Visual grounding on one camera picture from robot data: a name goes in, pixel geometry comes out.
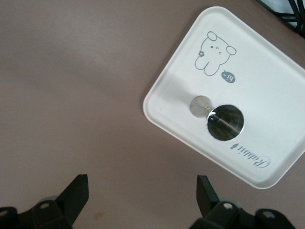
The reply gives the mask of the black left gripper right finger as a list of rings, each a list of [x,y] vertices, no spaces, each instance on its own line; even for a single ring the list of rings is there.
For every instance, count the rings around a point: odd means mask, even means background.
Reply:
[[[274,209],[261,208],[252,215],[229,200],[221,200],[207,176],[197,176],[196,201],[202,217],[190,229],[295,229]]]

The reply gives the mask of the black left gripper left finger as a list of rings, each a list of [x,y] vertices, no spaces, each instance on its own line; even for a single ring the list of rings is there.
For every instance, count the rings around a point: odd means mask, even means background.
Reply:
[[[0,229],[73,229],[88,199],[88,175],[80,174],[55,200],[41,201],[22,213],[0,207]]]

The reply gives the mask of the steel double jigger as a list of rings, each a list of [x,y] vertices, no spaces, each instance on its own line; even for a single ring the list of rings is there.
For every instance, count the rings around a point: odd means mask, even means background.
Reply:
[[[243,131],[244,115],[234,105],[213,106],[208,97],[200,95],[191,101],[189,109],[193,116],[206,119],[207,131],[219,141],[230,141]]]

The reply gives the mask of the brown table mat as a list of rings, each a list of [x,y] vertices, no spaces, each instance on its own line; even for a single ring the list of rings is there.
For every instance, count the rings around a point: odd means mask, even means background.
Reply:
[[[26,211],[78,174],[75,229],[188,229],[196,178],[305,229],[305,155],[255,189],[149,122],[143,100],[197,16],[223,6],[305,67],[305,39],[255,0],[0,0],[0,207]]]

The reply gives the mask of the cream rabbit print tray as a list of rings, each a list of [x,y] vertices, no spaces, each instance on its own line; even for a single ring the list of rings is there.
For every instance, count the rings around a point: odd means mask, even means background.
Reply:
[[[244,128],[213,138],[189,109],[197,96],[231,104]],[[257,189],[275,185],[305,152],[305,69],[229,10],[204,10],[143,102],[146,118]]]

